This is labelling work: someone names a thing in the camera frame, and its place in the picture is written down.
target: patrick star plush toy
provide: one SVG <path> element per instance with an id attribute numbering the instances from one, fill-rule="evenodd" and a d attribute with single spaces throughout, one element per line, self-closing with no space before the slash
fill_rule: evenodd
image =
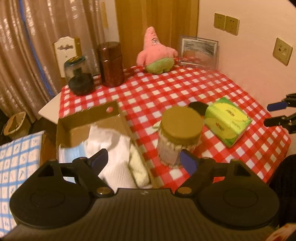
<path id="1" fill-rule="evenodd" d="M 155 29 L 149 27 L 144 36 L 144 50 L 138 54 L 137 65 L 145 66 L 147 72 L 161 74 L 168 72 L 174 65 L 178 52 L 159 42 Z"/>

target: brown wooden canister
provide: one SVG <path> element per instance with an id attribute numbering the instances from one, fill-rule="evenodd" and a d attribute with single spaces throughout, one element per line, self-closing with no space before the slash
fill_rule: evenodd
<path id="1" fill-rule="evenodd" d="M 120 86 L 124 82 L 120 43 L 106 42 L 98 45 L 97 53 L 102 84 L 107 87 Z"/>
<path id="2" fill-rule="evenodd" d="M 199 113 L 189 107 L 174 106 L 166 110 L 158 130 L 157 151 L 160 160 L 170 167 L 180 164 L 182 149 L 193 152 L 203 127 Z"/>

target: beige curtain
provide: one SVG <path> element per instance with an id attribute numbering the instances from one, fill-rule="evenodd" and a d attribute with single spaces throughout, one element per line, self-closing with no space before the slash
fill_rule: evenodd
<path id="1" fill-rule="evenodd" d="M 27 112 L 33 122 L 50 100 L 27 42 L 18 0 L 0 1 L 0 108 Z"/>
<path id="2" fill-rule="evenodd" d="M 29 35 L 45 75 L 55 93 L 60 74 L 53 43 L 59 38 L 79 37 L 82 54 L 92 74 L 99 73 L 96 46 L 104 42 L 99 0 L 22 0 Z"/>

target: white tissue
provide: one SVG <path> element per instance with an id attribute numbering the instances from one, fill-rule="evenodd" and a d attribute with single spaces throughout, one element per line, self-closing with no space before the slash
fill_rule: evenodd
<path id="1" fill-rule="evenodd" d="M 99 150 L 108 151 L 108 163 L 99 174 L 114 192 L 120 188 L 137 188 L 128 168 L 130 137 L 112 129 L 91 126 L 86 146 L 86 155 L 91 157 Z"/>

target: gold jar lid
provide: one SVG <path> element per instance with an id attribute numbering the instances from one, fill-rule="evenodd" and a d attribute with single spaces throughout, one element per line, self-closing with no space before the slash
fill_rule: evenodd
<path id="1" fill-rule="evenodd" d="M 163 113 L 160 129 L 170 142 L 191 145 L 198 142 L 203 123 L 203 119 L 194 109 L 173 106 Z"/>

